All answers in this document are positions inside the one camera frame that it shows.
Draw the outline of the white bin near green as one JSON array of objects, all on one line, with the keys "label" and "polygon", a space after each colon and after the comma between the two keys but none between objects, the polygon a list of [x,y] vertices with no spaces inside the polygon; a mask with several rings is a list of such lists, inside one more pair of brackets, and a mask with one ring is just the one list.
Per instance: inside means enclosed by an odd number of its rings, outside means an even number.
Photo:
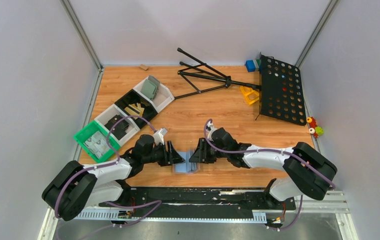
[{"label": "white bin near green", "polygon": [[[95,120],[104,130],[109,132],[112,127],[125,116],[127,116],[127,114],[123,110],[117,105],[112,104],[99,114]],[[134,122],[134,119],[125,118],[113,128],[111,136],[120,146],[123,146],[136,135],[139,130],[140,128]]]}]

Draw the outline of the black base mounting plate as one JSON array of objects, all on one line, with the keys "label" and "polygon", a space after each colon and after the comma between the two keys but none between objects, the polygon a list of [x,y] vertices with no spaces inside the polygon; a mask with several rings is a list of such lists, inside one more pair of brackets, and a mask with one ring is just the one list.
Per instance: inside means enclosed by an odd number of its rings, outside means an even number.
[{"label": "black base mounting plate", "polygon": [[132,187],[114,204],[135,207],[160,200],[150,218],[249,219],[254,210],[293,211],[294,199],[266,203],[262,188]]}]

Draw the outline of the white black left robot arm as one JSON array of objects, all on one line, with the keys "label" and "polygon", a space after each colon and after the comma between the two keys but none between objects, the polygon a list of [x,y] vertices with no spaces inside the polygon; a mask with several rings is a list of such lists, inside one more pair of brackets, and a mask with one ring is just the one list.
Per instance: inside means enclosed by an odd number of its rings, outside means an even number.
[{"label": "white black left robot arm", "polygon": [[145,164],[166,167],[184,162],[172,142],[156,143],[153,136],[144,134],[117,159],[88,165],[68,162],[43,190],[41,198],[57,218],[69,221],[88,206],[122,200],[122,194],[130,188],[126,179],[140,173]]}]

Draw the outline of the black plastic bin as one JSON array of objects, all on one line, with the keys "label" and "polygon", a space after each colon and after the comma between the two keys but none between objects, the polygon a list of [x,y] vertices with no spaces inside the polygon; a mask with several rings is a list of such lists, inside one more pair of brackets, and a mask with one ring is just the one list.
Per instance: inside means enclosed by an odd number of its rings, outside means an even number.
[{"label": "black plastic bin", "polygon": [[114,104],[127,115],[140,116],[148,122],[158,115],[154,106],[133,89],[119,98]]}]

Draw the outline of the yellow toy frame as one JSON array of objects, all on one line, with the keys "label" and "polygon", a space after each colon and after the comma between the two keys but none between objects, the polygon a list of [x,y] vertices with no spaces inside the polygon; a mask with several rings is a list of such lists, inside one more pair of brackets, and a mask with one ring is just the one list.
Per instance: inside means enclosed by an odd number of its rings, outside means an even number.
[{"label": "yellow toy frame", "polygon": [[253,105],[255,102],[259,101],[260,99],[259,92],[257,92],[256,90],[253,90],[250,87],[240,86],[240,91],[244,97],[245,102],[249,106]]}]

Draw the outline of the white bin far end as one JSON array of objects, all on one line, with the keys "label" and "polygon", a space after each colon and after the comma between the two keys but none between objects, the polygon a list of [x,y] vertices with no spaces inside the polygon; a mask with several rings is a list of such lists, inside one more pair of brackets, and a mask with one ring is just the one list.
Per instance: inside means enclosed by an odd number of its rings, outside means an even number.
[{"label": "white bin far end", "polygon": [[160,83],[160,87],[158,90],[158,93],[156,97],[153,100],[148,99],[142,92],[142,85],[144,81],[147,79],[147,77],[142,80],[140,83],[138,83],[136,86],[133,87],[133,90],[135,90],[138,94],[140,94],[143,98],[145,98],[148,102],[150,102],[156,111],[160,113],[162,110],[164,110],[169,104],[171,104],[175,97],[173,96],[172,92],[168,87]]}]

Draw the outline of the green plastic bin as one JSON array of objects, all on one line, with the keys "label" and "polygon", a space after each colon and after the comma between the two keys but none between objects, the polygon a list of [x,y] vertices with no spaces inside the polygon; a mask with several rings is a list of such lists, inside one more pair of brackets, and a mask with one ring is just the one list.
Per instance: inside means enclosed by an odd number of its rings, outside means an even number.
[{"label": "green plastic bin", "polygon": [[73,137],[96,163],[103,163],[114,154],[107,144],[107,134],[108,131],[93,120]]}]

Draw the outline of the grey green pouch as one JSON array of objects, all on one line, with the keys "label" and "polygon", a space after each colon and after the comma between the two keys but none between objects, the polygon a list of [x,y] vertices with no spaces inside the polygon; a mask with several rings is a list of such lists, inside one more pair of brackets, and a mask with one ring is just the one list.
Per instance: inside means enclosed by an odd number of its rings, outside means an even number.
[{"label": "grey green pouch", "polygon": [[159,90],[160,81],[152,75],[149,75],[142,85],[141,92],[150,100],[153,100]]}]

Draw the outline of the blue toy block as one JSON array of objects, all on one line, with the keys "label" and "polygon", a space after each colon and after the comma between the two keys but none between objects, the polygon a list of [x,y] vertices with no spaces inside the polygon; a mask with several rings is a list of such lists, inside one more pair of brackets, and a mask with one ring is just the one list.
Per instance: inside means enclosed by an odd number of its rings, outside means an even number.
[{"label": "blue toy block", "polygon": [[260,70],[261,61],[259,59],[247,60],[245,67],[247,72],[258,72]]}]

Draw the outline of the black perforated music tray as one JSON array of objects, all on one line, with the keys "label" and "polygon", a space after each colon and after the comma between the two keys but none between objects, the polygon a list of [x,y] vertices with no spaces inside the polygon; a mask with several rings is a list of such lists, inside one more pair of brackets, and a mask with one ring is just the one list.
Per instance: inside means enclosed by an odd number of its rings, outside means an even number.
[{"label": "black perforated music tray", "polygon": [[307,115],[301,70],[262,53],[259,60],[259,115],[305,126]]}]

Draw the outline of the black folding tripod stand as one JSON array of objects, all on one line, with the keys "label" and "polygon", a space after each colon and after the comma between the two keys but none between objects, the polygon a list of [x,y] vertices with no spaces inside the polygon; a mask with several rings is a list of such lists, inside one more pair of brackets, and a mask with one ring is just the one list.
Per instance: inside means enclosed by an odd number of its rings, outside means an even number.
[{"label": "black folding tripod stand", "polygon": [[[189,54],[188,52],[184,51],[182,48],[178,47],[177,51],[190,59],[194,60],[197,62],[197,65],[190,65],[187,64],[183,61],[180,61],[179,64],[181,66],[184,66],[185,68],[180,69],[177,71],[177,74],[181,76],[187,83],[190,84],[190,86],[195,90],[194,92],[191,93],[186,93],[182,94],[179,96],[175,96],[174,98],[177,99],[182,99],[202,93],[207,93],[210,91],[214,90],[219,90],[219,89],[228,89],[231,85],[238,85],[241,87],[248,87],[256,91],[261,91],[262,86],[259,84],[253,84],[253,83],[247,83],[247,82],[241,82],[241,81],[235,81],[232,80],[232,77],[230,75],[225,75],[224,73],[216,70],[215,68],[211,67],[207,63],[199,60],[198,58],[194,57],[193,55]],[[206,89],[199,89],[196,87],[191,81],[190,78],[196,78],[196,79],[203,79],[203,80],[209,80],[209,81],[214,81],[214,82],[219,82],[222,83],[220,86],[216,87],[211,87],[211,88],[206,88]]]}]

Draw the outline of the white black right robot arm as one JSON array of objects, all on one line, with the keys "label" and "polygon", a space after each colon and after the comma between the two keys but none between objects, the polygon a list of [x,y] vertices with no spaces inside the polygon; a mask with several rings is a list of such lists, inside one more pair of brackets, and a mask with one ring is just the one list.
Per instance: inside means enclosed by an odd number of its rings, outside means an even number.
[{"label": "white black right robot arm", "polygon": [[286,172],[287,178],[271,180],[266,189],[267,197],[277,202],[301,195],[321,201],[329,189],[335,188],[337,167],[305,142],[287,148],[260,147],[237,142],[222,127],[208,126],[189,161],[212,164],[221,158],[237,168]]}]

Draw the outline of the small wooden block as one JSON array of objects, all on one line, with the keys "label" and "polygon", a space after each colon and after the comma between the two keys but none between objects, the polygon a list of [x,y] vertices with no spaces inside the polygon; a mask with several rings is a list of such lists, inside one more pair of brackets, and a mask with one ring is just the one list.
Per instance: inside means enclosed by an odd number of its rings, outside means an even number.
[{"label": "small wooden block", "polygon": [[147,71],[147,70],[149,69],[149,66],[144,65],[144,64],[141,64],[139,67],[140,67],[142,70],[144,70],[144,71]]}]

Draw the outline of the clear packet in green bin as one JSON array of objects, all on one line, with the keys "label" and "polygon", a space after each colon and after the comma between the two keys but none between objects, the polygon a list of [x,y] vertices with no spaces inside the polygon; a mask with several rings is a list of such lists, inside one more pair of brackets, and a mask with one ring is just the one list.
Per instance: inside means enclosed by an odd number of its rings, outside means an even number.
[{"label": "clear packet in green bin", "polygon": [[89,137],[84,145],[97,159],[101,159],[110,150],[106,143],[106,137],[100,131]]}]

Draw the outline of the green white toy piece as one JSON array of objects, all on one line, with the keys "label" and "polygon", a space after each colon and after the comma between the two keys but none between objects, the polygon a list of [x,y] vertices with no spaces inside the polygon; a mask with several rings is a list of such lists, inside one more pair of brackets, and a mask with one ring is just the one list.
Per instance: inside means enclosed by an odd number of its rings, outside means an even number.
[{"label": "green white toy piece", "polygon": [[309,133],[314,137],[318,138],[319,136],[322,136],[324,134],[324,130],[320,127],[310,127],[309,128]]}]

